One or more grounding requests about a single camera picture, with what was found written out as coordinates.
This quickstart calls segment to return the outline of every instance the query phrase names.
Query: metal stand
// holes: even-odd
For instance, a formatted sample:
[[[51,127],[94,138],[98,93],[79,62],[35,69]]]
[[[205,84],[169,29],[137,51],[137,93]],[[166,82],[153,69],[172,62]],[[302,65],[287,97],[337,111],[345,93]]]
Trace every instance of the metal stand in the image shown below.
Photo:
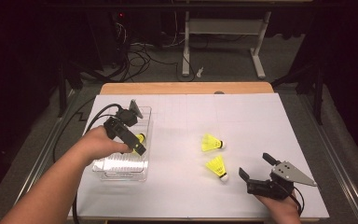
[[[212,20],[212,19],[190,19],[186,12],[185,48],[183,53],[182,76],[190,75],[190,49],[188,41],[190,34],[220,34],[220,35],[257,35],[255,48],[250,52],[255,65],[257,76],[266,78],[258,53],[263,43],[264,35],[269,26],[271,12],[266,12],[263,20]]]

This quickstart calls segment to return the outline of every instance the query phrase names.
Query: wooden table edge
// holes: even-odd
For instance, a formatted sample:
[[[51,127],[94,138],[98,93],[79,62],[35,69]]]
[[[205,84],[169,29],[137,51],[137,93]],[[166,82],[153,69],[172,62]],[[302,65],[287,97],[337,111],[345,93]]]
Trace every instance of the wooden table edge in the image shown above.
[[[100,94],[246,94],[273,93],[268,82],[141,82],[106,83]]]

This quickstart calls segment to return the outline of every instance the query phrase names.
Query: person's right hand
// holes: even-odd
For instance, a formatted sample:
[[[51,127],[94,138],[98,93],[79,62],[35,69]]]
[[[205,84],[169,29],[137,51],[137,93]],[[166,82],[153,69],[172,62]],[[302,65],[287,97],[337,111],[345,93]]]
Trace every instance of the person's right hand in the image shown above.
[[[259,195],[255,195],[255,197],[268,208],[272,219],[277,224],[301,223],[297,204],[290,197],[280,201]]]
[[[76,155],[81,155],[85,159],[86,165],[115,152],[132,152],[132,149],[126,144],[110,139],[103,126],[89,130],[72,146],[71,150],[75,150]]]

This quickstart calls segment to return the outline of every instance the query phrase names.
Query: yellow shuttlecock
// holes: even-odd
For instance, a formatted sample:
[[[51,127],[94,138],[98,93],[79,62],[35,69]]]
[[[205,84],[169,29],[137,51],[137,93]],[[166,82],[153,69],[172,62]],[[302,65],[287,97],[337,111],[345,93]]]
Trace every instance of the yellow shuttlecock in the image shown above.
[[[143,143],[144,140],[146,139],[146,137],[145,137],[145,135],[143,133],[138,133],[138,134],[135,135],[135,137],[137,137],[139,139],[140,143]]]
[[[213,135],[206,133],[202,138],[202,151],[209,151],[217,148],[225,148],[226,143],[217,139]]]
[[[226,168],[222,156],[217,156],[213,160],[208,161],[206,163],[206,167],[218,175],[221,181],[228,181],[228,174],[226,173]]]
[[[140,143],[143,143],[144,140],[146,139],[145,135],[142,134],[142,133],[138,133],[138,134],[136,134],[135,136],[139,139],[139,142],[140,142]]]

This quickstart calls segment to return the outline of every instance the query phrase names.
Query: white paper surface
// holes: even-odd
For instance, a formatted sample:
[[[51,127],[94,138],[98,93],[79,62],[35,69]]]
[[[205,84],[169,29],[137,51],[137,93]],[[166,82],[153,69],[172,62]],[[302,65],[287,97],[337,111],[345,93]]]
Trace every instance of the white paper surface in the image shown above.
[[[87,167],[77,194],[80,217],[268,217],[266,207],[246,192],[246,183],[238,175],[241,167],[252,179],[269,179],[272,167],[262,159],[263,152],[290,161],[314,179],[276,93],[99,95],[89,122],[106,105],[128,106],[131,99],[138,106],[152,107],[147,179],[101,181]],[[225,141],[226,148],[202,152],[205,133]],[[225,161],[227,183],[205,166],[217,155]],[[302,217],[328,217],[317,188],[295,186],[306,202]]]

